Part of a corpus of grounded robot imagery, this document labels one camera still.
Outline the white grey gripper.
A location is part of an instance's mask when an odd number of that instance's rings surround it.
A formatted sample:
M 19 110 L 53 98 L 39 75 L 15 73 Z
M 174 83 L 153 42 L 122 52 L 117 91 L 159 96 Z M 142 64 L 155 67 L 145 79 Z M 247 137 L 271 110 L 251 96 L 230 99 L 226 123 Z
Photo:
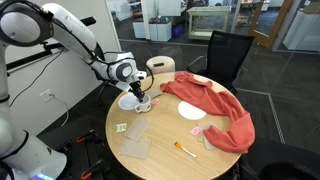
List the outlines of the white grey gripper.
M 136 60 L 131 52 L 122 52 L 107 66 L 107 76 L 115 82 L 115 86 L 125 92 L 133 92 L 139 102 L 143 101 L 144 90 L 141 89 L 141 80 L 147 76 L 146 71 L 137 68 Z

